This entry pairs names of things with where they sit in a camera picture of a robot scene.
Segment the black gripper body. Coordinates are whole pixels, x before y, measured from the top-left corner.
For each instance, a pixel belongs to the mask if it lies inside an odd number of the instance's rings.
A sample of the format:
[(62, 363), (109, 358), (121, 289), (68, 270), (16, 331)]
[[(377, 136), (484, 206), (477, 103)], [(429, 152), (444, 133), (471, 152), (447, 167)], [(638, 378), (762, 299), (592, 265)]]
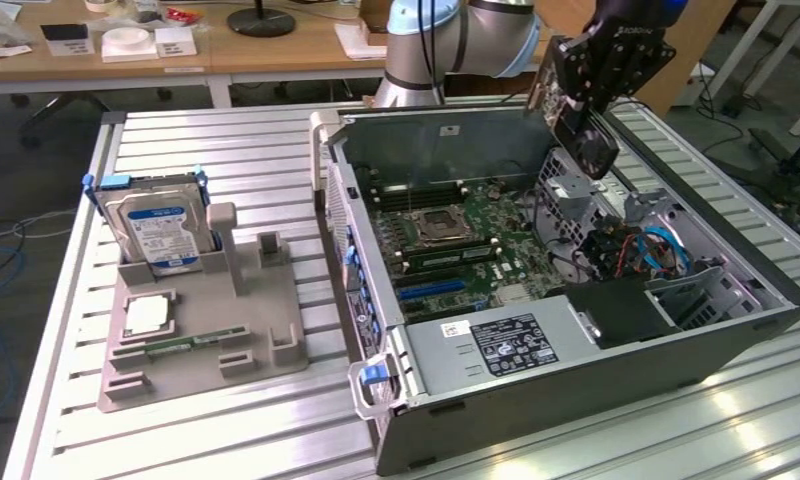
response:
[(598, 0), (584, 32), (602, 42), (664, 34), (678, 22), (687, 3), (687, 0)]

